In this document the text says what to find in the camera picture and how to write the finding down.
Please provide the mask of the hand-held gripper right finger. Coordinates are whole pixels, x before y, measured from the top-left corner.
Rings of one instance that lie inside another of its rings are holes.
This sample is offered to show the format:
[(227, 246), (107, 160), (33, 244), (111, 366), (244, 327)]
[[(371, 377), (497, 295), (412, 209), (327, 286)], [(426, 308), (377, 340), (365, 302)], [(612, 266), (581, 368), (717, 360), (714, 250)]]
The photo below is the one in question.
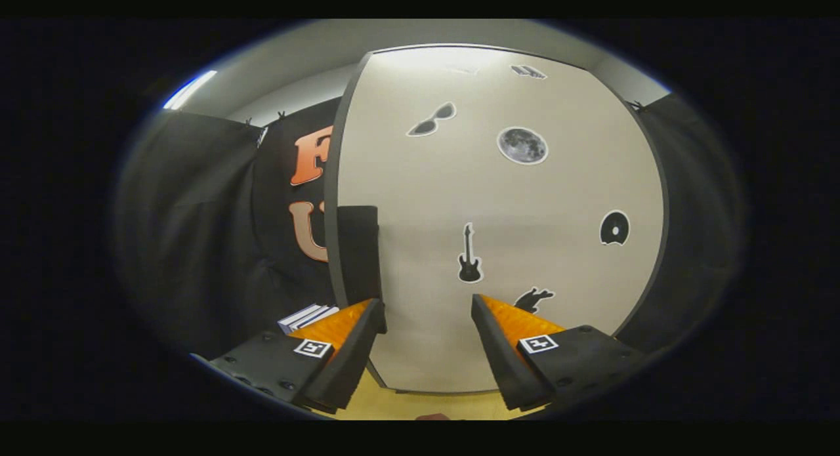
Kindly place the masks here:
[(647, 360), (596, 327), (559, 327), (486, 295), (473, 295), (471, 318), (510, 410), (573, 410), (617, 389)]

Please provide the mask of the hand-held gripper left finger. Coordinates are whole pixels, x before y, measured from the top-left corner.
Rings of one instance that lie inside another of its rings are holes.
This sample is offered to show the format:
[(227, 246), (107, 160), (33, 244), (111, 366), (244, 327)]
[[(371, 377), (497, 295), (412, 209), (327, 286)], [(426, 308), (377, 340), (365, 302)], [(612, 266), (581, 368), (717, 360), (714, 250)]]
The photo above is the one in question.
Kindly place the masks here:
[(289, 335), (261, 331), (208, 369), (264, 402), (334, 414), (348, 407), (382, 331), (385, 306), (372, 298)]

